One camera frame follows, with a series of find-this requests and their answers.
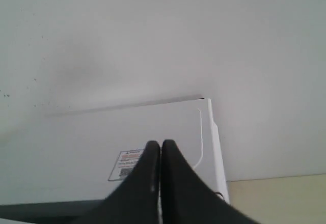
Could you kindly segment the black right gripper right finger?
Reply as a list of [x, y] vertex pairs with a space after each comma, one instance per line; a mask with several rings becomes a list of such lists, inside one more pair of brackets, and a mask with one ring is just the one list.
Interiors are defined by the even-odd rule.
[[197, 176], [171, 139], [161, 149], [161, 207], [163, 223], [245, 222]]

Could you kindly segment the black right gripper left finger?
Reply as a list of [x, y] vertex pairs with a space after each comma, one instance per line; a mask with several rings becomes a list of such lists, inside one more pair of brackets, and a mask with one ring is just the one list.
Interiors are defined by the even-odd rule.
[[104, 201], [76, 223], [159, 223], [160, 146], [146, 143], [131, 173]]

